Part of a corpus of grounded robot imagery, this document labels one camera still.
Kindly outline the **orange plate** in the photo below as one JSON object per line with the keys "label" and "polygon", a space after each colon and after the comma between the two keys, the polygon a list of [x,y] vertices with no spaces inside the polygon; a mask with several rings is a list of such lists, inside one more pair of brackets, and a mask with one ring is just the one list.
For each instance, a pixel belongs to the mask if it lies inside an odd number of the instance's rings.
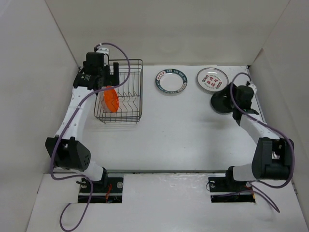
{"label": "orange plate", "polygon": [[116,113],[119,109],[119,98],[115,89],[106,90],[103,93],[102,106],[105,111]]}

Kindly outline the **black plate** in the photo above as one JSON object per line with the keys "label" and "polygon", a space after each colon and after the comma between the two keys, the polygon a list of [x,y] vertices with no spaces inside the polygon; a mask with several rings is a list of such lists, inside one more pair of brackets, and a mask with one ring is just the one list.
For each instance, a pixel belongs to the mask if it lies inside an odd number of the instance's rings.
{"label": "black plate", "polygon": [[213,110],[220,114],[228,114],[235,108],[230,94],[230,87],[235,90],[235,84],[227,85],[223,90],[216,92],[211,97],[211,106]]}

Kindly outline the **white plate red characters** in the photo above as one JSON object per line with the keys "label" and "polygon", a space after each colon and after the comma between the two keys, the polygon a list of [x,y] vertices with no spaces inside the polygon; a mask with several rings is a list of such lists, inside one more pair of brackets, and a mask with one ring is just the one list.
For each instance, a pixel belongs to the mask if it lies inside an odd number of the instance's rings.
{"label": "white plate red characters", "polygon": [[229,84],[227,75],[218,68],[204,68],[197,73],[197,83],[205,91],[216,93],[223,90]]}

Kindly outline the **white plate dark patterned rim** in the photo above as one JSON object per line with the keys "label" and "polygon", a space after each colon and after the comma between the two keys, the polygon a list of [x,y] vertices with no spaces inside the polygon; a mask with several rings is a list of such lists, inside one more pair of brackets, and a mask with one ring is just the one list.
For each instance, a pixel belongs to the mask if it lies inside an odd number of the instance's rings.
{"label": "white plate dark patterned rim", "polygon": [[179,94],[188,85],[187,76],[177,69],[164,69],[155,77],[156,87],[165,94]]}

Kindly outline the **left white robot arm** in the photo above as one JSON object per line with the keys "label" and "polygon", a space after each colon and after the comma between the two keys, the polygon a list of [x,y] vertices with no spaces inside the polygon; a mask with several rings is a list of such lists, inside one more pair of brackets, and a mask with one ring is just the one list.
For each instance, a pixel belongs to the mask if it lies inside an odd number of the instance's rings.
{"label": "left white robot arm", "polygon": [[91,158],[91,152],[82,144],[83,131],[88,113],[99,90],[119,86],[119,64],[110,72],[109,50],[107,48],[88,52],[82,69],[77,73],[72,96],[65,117],[54,137],[45,141],[51,158],[50,171],[54,168],[73,171],[77,176],[91,180],[91,186],[98,192],[108,186],[107,171]]}

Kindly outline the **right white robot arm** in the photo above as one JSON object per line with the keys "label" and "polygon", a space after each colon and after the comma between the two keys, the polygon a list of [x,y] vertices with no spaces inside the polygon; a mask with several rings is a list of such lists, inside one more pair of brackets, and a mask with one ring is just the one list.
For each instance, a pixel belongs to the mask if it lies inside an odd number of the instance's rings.
{"label": "right white robot arm", "polygon": [[249,86],[229,84],[228,96],[232,117],[256,144],[251,163],[231,166],[223,178],[224,187],[235,190],[241,182],[259,182],[270,188],[285,187],[292,179],[295,167],[294,143],[285,135],[259,120],[251,108],[254,91]]}

